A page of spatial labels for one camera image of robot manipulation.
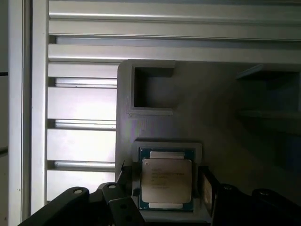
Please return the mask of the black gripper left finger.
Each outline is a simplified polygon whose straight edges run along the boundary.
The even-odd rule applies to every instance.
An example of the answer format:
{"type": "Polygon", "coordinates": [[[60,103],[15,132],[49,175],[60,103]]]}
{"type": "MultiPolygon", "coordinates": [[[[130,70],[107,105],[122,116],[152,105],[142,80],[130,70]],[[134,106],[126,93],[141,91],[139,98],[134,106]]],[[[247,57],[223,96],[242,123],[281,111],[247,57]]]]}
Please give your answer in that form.
{"type": "Polygon", "coordinates": [[[122,166],[116,182],[101,184],[90,193],[85,187],[71,187],[21,223],[23,226],[139,226],[141,213],[127,184],[132,167],[122,166]]]}

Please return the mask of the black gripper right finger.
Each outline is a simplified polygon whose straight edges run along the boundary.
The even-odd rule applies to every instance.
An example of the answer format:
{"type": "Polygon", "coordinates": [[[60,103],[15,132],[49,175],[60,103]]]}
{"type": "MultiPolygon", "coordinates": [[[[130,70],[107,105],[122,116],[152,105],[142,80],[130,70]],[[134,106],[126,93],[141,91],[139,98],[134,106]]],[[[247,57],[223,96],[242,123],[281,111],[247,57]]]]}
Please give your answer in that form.
{"type": "Polygon", "coordinates": [[[221,184],[207,166],[198,168],[198,192],[213,226],[299,226],[301,208],[270,189],[251,195],[221,184]]]}

